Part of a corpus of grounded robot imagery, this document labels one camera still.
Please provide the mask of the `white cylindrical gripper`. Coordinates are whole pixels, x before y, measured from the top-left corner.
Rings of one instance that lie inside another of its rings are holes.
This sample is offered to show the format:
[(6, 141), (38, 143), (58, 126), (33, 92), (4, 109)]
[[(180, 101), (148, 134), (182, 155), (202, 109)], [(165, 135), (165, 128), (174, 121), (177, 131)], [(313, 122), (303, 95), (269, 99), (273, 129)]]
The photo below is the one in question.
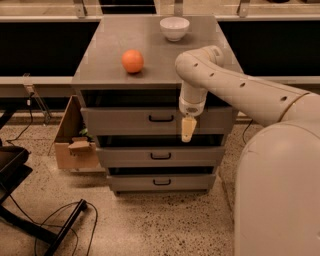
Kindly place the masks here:
[(179, 110), (186, 116), (182, 118), (181, 124), (181, 138), (182, 141), (188, 143), (191, 141), (194, 130), (197, 125), (197, 120), (194, 118), (202, 114), (205, 102), (190, 103), (184, 98), (179, 98)]

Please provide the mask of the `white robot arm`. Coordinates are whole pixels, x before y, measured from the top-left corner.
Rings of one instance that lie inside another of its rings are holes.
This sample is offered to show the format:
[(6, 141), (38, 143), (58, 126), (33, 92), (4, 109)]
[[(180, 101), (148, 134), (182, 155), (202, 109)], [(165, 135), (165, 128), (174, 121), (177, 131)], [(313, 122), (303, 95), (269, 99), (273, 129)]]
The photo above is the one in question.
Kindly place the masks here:
[(320, 256), (320, 96), (223, 66), (207, 46), (180, 54), (182, 139), (213, 94), (262, 125), (237, 165), (235, 256)]

